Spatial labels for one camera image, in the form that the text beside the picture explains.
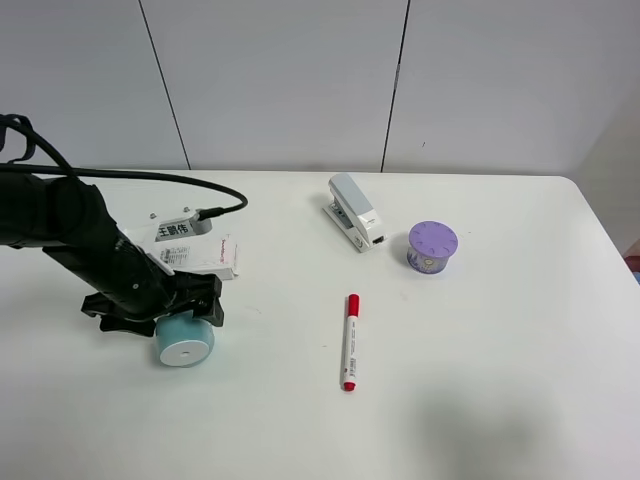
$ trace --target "tape roll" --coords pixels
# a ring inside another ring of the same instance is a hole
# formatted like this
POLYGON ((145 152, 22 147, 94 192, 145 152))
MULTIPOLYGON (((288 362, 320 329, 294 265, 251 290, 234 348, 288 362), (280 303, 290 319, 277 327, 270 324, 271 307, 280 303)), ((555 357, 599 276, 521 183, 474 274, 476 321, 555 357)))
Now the tape roll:
POLYGON ((191 312, 160 318, 156 345, 160 362, 169 367, 192 367, 211 353, 215 337, 211 324, 191 312))

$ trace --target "red marker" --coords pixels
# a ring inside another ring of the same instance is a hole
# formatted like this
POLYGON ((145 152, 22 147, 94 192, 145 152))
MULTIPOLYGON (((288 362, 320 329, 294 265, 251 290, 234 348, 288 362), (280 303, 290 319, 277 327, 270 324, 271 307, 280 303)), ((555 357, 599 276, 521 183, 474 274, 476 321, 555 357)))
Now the red marker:
POLYGON ((356 320, 360 313, 360 297, 358 295, 349 295, 348 312, 342 387, 345 392, 353 392, 356 388, 356 320))

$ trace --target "white table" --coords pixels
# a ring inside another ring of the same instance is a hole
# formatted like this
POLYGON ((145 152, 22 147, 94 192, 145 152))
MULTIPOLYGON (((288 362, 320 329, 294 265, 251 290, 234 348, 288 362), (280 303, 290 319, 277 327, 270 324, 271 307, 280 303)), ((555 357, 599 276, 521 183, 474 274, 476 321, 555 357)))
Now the white table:
MULTIPOLYGON (((571 182, 355 174, 392 234, 358 254, 321 211, 329 173, 188 175, 250 200, 215 222, 241 242, 241 276, 198 367, 161 367, 151 340, 101 333, 79 311, 89 287, 37 250, 0 249, 0 478, 640 478, 640 290, 571 182), (424 276, 406 237, 431 219, 460 248, 424 276)), ((96 183, 122 226, 234 202, 96 183)))

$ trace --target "small round tin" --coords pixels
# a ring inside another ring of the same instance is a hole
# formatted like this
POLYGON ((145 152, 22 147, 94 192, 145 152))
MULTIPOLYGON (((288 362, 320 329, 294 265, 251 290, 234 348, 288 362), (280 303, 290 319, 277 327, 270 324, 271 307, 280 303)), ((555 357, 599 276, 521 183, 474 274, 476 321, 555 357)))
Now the small round tin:
POLYGON ((409 232, 407 261, 420 273, 439 273, 458 249, 458 237, 444 223, 422 222, 409 232))

